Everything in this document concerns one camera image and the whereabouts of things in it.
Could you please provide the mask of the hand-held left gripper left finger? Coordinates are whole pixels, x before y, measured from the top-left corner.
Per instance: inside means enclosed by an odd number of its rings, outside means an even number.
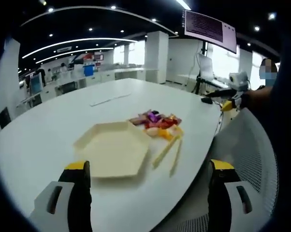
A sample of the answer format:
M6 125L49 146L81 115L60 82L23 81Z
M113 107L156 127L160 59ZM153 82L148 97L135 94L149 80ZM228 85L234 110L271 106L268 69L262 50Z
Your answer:
M90 164L70 163L34 200L30 221L40 232L90 232Z

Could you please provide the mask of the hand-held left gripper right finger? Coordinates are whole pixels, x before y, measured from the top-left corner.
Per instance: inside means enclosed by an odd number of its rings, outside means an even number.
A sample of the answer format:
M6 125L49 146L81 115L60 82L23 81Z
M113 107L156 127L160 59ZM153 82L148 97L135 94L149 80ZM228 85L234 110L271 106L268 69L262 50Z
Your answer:
M208 194L209 232L258 232L261 229L261 196L235 168L211 159Z

